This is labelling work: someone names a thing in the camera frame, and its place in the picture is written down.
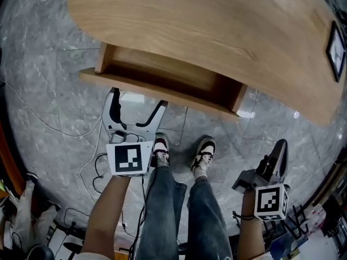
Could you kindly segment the light wooden oval table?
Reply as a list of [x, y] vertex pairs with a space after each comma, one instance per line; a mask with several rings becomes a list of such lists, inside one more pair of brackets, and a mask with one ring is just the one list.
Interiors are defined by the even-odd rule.
[[324, 0], [68, 0], [76, 25], [100, 43], [193, 64], [259, 90], [316, 125], [340, 103], [326, 48]]

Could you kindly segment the person's left leg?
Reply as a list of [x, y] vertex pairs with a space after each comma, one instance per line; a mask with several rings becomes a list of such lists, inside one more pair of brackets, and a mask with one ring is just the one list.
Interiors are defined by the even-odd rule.
[[155, 168], [147, 188], [146, 218], [135, 260], [178, 260], [177, 235], [187, 186], [168, 166]]

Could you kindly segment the person's right shoe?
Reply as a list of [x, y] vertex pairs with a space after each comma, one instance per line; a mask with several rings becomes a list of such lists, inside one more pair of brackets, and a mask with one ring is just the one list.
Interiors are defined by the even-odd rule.
[[200, 141], [196, 155], [191, 165], [191, 171], [195, 178], [206, 176], [207, 170], [211, 165], [211, 161], [216, 151], [216, 144], [212, 137], [205, 136]]

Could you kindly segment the person's shoe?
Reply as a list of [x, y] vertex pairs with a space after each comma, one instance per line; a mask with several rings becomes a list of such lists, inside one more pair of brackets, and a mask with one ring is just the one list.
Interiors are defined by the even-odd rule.
[[216, 151], [216, 144], [212, 137], [205, 136], [200, 141], [196, 155], [191, 165], [191, 171], [195, 178], [206, 176], [207, 170], [211, 165], [211, 161]]
[[151, 167], [169, 167], [169, 142], [164, 133], [156, 133], [153, 154], [151, 158]]

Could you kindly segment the person's left shoe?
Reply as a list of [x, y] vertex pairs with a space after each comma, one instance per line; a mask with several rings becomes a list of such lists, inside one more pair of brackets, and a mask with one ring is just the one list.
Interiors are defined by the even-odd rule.
[[156, 133], [153, 154], [151, 158], [151, 167], [169, 167], [169, 142], [164, 133]]

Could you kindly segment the black picture frame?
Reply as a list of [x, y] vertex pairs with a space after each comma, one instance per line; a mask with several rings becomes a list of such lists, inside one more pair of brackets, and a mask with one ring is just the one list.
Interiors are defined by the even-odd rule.
[[345, 47], [343, 36], [336, 21], [332, 21], [331, 24], [331, 31], [326, 48], [326, 54], [331, 65], [335, 81], [338, 83], [345, 66], [347, 49]]

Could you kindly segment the person's left forearm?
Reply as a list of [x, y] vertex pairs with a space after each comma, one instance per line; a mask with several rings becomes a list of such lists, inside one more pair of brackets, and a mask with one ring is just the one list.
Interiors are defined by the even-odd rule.
[[112, 177], [94, 205], [81, 254], [114, 260], [114, 235], [123, 209], [130, 178]]

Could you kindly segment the person's right forearm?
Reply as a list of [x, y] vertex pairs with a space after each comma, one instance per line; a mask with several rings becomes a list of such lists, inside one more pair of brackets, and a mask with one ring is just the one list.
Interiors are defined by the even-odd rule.
[[[252, 216], [255, 208], [255, 191], [247, 191], [242, 199], [242, 216]], [[250, 260], [265, 253], [264, 238], [262, 236], [262, 221], [253, 218], [241, 220], [240, 236], [237, 248], [238, 260]]]

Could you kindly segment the wooden drawer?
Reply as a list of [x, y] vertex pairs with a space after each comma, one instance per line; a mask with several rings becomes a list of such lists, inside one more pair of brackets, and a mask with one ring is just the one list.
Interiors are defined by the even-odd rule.
[[94, 68], [79, 78], [238, 122], [247, 86], [214, 71], [141, 50], [102, 43]]

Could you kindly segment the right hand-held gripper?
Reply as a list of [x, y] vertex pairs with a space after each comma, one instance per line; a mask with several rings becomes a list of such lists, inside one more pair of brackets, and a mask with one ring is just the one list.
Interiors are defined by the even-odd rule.
[[288, 206], [288, 193], [283, 183], [287, 174], [288, 143], [280, 139], [271, 154], [265, 155], [256, 170], [242, 171], [233, 189], [244, 194], [255, 191], [254, 213], [243, 216], [233, 213], [243, 220], [257, 218], [262, 221], [284, 220]]

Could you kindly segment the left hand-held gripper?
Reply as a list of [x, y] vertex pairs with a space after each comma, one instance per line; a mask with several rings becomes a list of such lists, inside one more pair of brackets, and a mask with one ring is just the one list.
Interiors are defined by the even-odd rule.
[[114, 176], [144, 176], [148, 173], [155, 133], [168, 106], [160, 100], [145, 123], [136, 123], [138, 131], [127, 129], [121, 121], [119, 103], [120, 90], [112, 88], [108, 93], [102, 110], [102, 123], [108, 131], [109, 143], [106, 145], [111, 174]]

